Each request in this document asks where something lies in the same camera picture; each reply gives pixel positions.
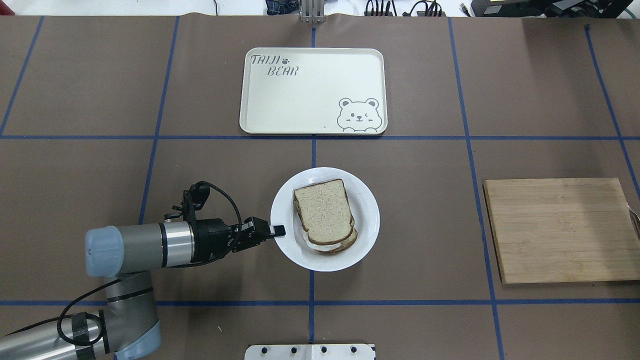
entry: bread slice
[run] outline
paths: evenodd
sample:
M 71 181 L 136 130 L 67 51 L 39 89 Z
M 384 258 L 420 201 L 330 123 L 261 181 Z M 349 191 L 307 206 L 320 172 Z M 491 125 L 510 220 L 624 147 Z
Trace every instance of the bread slice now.
M 353 243 L 356 242 L 356 240 L 358 239 L 358 231 L 354 228 L 353 232 L 351 233 L 351 236 L 346 238 L 344 241 L 341 241 L 333 245 L 316 245 L 311 241 L 309 241 L 309 237 L 307 236 L 307 233 L 302 233 L 302 238 L 305 240 L 305 243 L 307 244 L 307 246 L 312 250 L 318 251 L 322 254 L 331 255 L 341 251 L 345 251 L 350 246 L 352 246 Z
M 346 249 L 350 248 L 354 242 L 356 242 L 356 240 L 358 239 L 358 231 L 356 231 L 356 229 L 353 229 L 353 232 L 351 233 L 351 236 L 349 236 L 346 240 L 344 240 L 343 242 L 340 243 L 340 247 L 337 249 L 332 249 L 332 250 L 319 250 L 319 252 L 322 252 L 323 254 L 337 254 L 338 252 L 341 251 L 345 251 Z
M 353 216 L 342 179 L 306 186 L 293 194 L 309 242 L 333 245 L 351 236 Z

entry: blue tape line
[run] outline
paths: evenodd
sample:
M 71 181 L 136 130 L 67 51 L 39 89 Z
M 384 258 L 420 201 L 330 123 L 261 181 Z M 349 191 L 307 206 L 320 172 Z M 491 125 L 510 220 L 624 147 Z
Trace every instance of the blue tape line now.
M 318 135 L 318 140 L 464 140 L 461 135 Z
M 67 306 L 71 300 L 0 300 L 0 306 Z M 80 306 L 107 306 L 106 301 L 83 300 Z
M 316 333 L 316 272 L 309 270 L 309 343 L 313 344 Z
M 24 72 L 27 70 L 27 64 L 29 63 L 29 59 L 31 58 L 31 53 L 33 52 L 33 48 L 36 46 L 36 40 L 38 40 L 38 35 L 40 34 L 40 29 L 42 29 L 43 21 L 44 21 L 44 16 L 41 16 L 40 21 L 38 21 L 38 27 L 36 28 L 36 32 L 33 34 L 33 39 L 31 39 L 31 45 L 29 46 L 29 51 L 27 51 L 27 56 L 24 59 L 24 63 L 22 63 L 22 68 L 20 69 L 18 80 L 15 82 L 15 87 L 13 88 L 11 99 L 9 99 L 9 105 L 7 105 L 6 107 L 6 111 L 4 113 L 4 119 L 2 120 L 2 125 L 0 125 L 0 135 L 4 133 L 4 128 L 6 127 L 6 123 L 9 121 L 9 114 L 11 113 L 11 108 L 13 107 L 15 96 L 18 94 L 18 88 L 20 88 L 20 84 L 22 83 L 22 77 L 24 76 Z
M 544 304 L 640 304 L 640 299 L 504 299 L 498 305 L 544 305 Z
M 311 47 L 316 47 L 316 28 L 311 28 Z M 311 136 L 311 167 L 316 167 L 317 135 Z M 309 270 L 309 343 L 316 337 L 316 272 Z
M 613 105 L 611 105 L 611 100 L 609 98 L 609 93 L 607 91 L 607 87 L 604 85 L 604 80 L 602 79 L 602 74 L 600 73 L 600 67 L 598 66 L 598 60 L 596 59 L 596 53 L 593 50 L 593 43 L 591 41 L 591 26 L 587 25 L 584 27 L 584 33 L 587 36 L 587 44 L 589 44 L 589 52 L 591 53 L 591 60 L 593 61 L 593 67 L 596 70 L 596 75 L 598 76 L 598 81 L 600 82 L 600 88 L 602 88 L 602 93 L 604 94 L 604 99 L 607 102 L 607 108 L 609 109 L 609 115 L 611 116 L 611 121 L 613 121 L 613 126 L 616 128 L 616 134 L 618 134 L 618 140 L 620 141 L 620 147 L 622 148 L 622 153 L 625 155 L 625 161 L 627 162 L 627 168 L 629 169 L 629 173 L 631 174 L 631 180 L 634 182 L 634 187 L 636 188 L 636 195 L 640 199 L 640 186 L 638 186 L 638 182 L 636 179 L 636 173 L 634 172 L 633 165 L 631 165 L 631 159 L 629 158 L 629 154 L 627 152 L 627 147 L 625 146 L 625 140 L 622 137 L 622 132 L 620 131 L 620 126 L 618 125 L 618 120 L 616 119 L 616 113 L 613 111 Z
M 7 140 L 153 140 L 153 135 L 3 135 Z
M 160 135 L 160 140 L 310 140 L 311 135 Z
M 149 195 L 149 186 L 151 185 L 151 175 L 154 170 L 154 161 L 156 159 L 156 149 L 158 145 L 158 138 L 160 135 L 160 126 L 162 124 L 162 115 L 164 111 L 164 100 L 166 99 L 166 89 L 169 86 L 169 76 L 171 75 L 171 64 L 173 62 L 173 51 L 175 50 L 175 39 L 178 35 L 178 25 L 180 24 L 180 17 L 175 17 L 175 25 L 173 26 L 173 37 L 171 39 L 171 49 L 169 50 L 169 60 L 166 64 L 166 72 L 164 74 L 164 85 L 162 89 L 162 96 L 160 98 L 160 108 L 158 109 L 158 118 L 156 122 L 156 133 L 154 135 L 154 143 L 151 145 L 151 155 L 149 156 L 149 166 L 147 168 L 147 178 L 145 180 L 145 190 L 142 194 L 142 203 L 140 204 L 140 216 L 138 217 L 138 224 L 142 224 L 145 220 L 145 210 L 147 208 L 147 197 Z
M 158 306 L 309 306 L 306 300 L 156 301 Z
M 66 306 L 70 300 L 0 300 L 0 306 Z M 612 299 L 495 299 L 495 300 L 231 300 L 156 301 L 163 307 L 246 307 L 246 306 L 489 306 L 560 304 L 640 304 L 639 298 Z M 106 301 L 84 300 L 80 306 L 106 306 Z
M 491 305 L 491 300 L 316 300 L 316 306 L 442 306 Z
M 495 327 L 495 337 L 498 346 L 498 355 L 500 360 L 504 360 L 504 348 L 502 346 L 502 332 L 500 331 L 500 318 L 498 317 L 498 306 L 495 304 L 495 291 L 493 289 L 493 275 L 491 271 L 491 261 L 489 258 L 489 250 L 486 243 L 486 235 L 484 232 L 484 219 L 482 215 L 482 207 L 480 203 L 480 194 L 478 190 L 477 178 L 476 178 L 476 165 L 474 163 L 473 150 L 471 148 L 471 137 L 469 133 L 469 125 L 467 122 L 467 109 L 465 107 L 465 99 L 462 93 L 462 81 L 460 79 L 460 67 L 458 65 L 458 54 L 456 52 L 456 41 L 453 34 L 453 25 L 451 18 L 447 18 L 449 22 L 449 37 L 451 38 L 451 52 L 453 54 L 453 65 L 456 71 L 456 82 L 458 83 L 458 97 L 460 98 L 460 111 L 462 113 L 462 123 L 465 127 L 465 137 L 467 141 L 467 154 L 469 157 L 469 167 L 471 169 L 471 180 L 474 185 L 474 195 L 476 197 L 476 211 L 478 215 L 478 221 L 480 223 L 480 232 L 482 236 L 483 250 L 484 250 L 484 267 L 486 268 L 486 278 L 489 284 L 489 295 L 492 300 L 492 312 L 493 312 L 493 324 Z
M 617 136 L 469 136 L 471 140 L 617 140 Z

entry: white tray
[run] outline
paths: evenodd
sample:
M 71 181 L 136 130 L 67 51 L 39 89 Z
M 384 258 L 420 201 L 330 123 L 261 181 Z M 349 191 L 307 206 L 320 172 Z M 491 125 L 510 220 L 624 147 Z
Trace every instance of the white tray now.
M 382 133 L 387 128 L 382 54 L 375 49 L 249 50 L 240 127 L 251 134 Z

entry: table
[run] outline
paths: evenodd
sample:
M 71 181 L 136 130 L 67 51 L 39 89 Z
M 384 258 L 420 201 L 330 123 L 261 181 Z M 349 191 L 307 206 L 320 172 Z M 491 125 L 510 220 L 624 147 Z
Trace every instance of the table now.
M 0 19 L 2 333 L 100 284 L 84 270 L 87 230 L 161 221 L 201 179 L 244 217 L 269 218 L 289 177 L 331 166 L 376 196 L 369 255 L 314 273 L 270 241 L 153 271 L 163 345 L 149 359 L 242 359 L 249 344 L 309 341 L 375 343 L 380 359 L 636 357 L 638 282 L 501 284 L 481 183 L 618 177 L 640 208 L 638 22 L 298 21 Z M 243 58 L 258 46 L 378 49 L 385 133 L 242 132 Z M 215 195 L 201 216 L 234 219 Z M 73 311 L 104 304 L 97 294 Z

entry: wooden cutting board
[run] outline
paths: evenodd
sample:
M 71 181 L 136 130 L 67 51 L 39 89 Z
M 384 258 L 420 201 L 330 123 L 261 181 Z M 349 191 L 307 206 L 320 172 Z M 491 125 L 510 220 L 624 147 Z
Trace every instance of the wooden cutting board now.
M 487 180 L 484 193 L 502 282 L 640 279 L 618 179 Z

